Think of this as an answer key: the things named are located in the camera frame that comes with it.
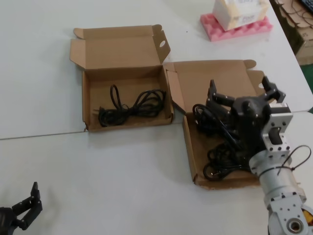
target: table surface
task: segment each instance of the table surface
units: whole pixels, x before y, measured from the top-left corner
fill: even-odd
[[[0,1],[0,139],[84,130],[81,72],[69,60],[75,27],[161,24],[172,49],[167,61],[253,59],[293,112],[309,110],[313,95],[272,8],[272,32],[211,43],[199,19],[213,3]]]
[[[313,148],[309,113],[288,127],[292,147]],[[296,164],[306,157],[300,149]],[[38,181],[44,210],[15,235],[264,235],[261,188],[208,191],[192,183],[181,124],[0,141],[0,206]],[[294,174],[313,206],[313,159]]]

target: white box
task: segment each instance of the white box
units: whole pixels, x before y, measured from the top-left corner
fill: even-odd
[[[225,31],[264,19],[268,0],[215,0],[213,15]]]

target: power cord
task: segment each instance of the power cord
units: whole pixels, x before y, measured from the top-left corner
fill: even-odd
[[[204,177],[210,181],[220,181],[237,170],[251,172],[249,157],[231,123],[221,121],[211,108],[202,104],[193,107],[193,114],[199,131],[209,136],[219,135],[224,140],[224,143],[208,152],[209,163],[203,168]]]
[[[114,99],[113,91],[116,93],[117,102]],[[116,85],[110,87],[110,96],[116,109],[99,108],[98,119],[102,127],[122,125],[126,122],[129,116],[146,118],[157,117],[164,109],[166,92],[160,89],[144,91],[140,93],[131,108],[126,104],[121,103]]]

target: yellow part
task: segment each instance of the yellow part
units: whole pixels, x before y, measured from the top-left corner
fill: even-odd
[[[307,211],[303,211],[304,217],[307,221],[308,224],[313,223],[313,215],[311,215],[309,212]]]

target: wire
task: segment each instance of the wire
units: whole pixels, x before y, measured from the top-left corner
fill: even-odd
[[[302,147],[307,147],[307,148],[309,148],[310,153],[309,153],[308,157],[307,157],[304,161],[302,161],[301,163],[299,163],[298,165],[296,165],[295,167],[291,167],[291,168],[290,168],[290,167],[285,166],[286,162],[289,160],[289,158],[291,158],[291,156],[294,154],[294,152],[297,151],[299,148],[302,148]],[[289,168],[291,171],[294,171],[294,170],[296,170],[299,166],[301,166],[303,163],[305,163],[305,162],[310,158],[311,154],[312,154],[312,150],[311,150],[311,148],[310,148],[309,146],[307,146],[307,145],[300,145],[300,146],[296,147],[296,148],[289,154],[289,156],[286,158],[286,160],[285,160],[284,163],[282,164],[281,168]]]
[[[237,170],[251,172],[248,158],[237,156],[225,143],[210,150],[207,157],[209,163],[204,166],[203,175],[210,181],[220,181]],[[211,176],[208,174],[209,168],[213,169],[210,171]]]
[[[113,91],[116,93],[117,101],[114,99]],[[116,109],[99,108],[98,119],[102,127],[122,125],[130,116],[157,117],[164,108],[166,92],[160,89],[144,91],[131,108],[121,103],[116,85],[110,87],[110,96]]]
[[[249,157],[235,128],[227,120],[221,121],[218,115],[206,105],[196,104],[193,107],[193,114],[198,130],[208,136],[217,134],[224,140],[224,143],[207,153],[209,163],[203,168],[204,177],[210,181],[220,181],[237,170],[251,172]]]
[[[297,10],[294,8],[294,6],[293,6],[293,1],[294,1],[294,0],[291,0],[291,7],[292,7],[292,9],[294,10],[294,12],[291,12],[291,13],[286,12],[286,13],[289,14],[289,15],[297,14],[297,15],[298,15],[299,17],[301,17],[307,24],[309,24],[310,26],[313,26],[313,24],[309,23],[309,22],[306,20],[306,19],[313,20],[313,18],[311,18],[311,17],[305,17],[305,16],[304,16],[305,13],[309,13],[309,12],[306,11],[304,8],[297,11]]]
[[[307,148],[309,148],[310,153],[309,153],[308,157],[307,157],[304,161],[302,161],[301,163],[299,163],[298,165],[296,165],[295,167],[285,166],[286,162],[291,158],[291,156],[294,154],[294,152],[295,152],[296,150],[298,150],[299,148],[301,148],[301,147],[307,147]],[[277,176],[279,175],[281,169],[289,169],[289,170],[291,170],[291,171],[294,171],[294,170],[296,170],[299,166],[301,166],[303,163],[305,163],[305,162],[310,158],[311,153],[312,153],[312,151],[311,151],[311,148],[310,148],[309,146],[307,146],[307,145],[300,145],[300,146],[296,147],[296,148],[289,154],[289,156],[285,159],[285,161],[283,162],[283,164],[282,164],[281,166],[276,166],[276,167],[272,167],[272,168],[269,168],[269,169],[264,170],[263,172],[261,172],[261,173],[259,174],[259,178],[260,178],[264,173],[266,173],[266,172],[268,172],[268,171],[270,171],[270,170],[274,170],[274,169],[279,169],[279,171],[277,172]]]

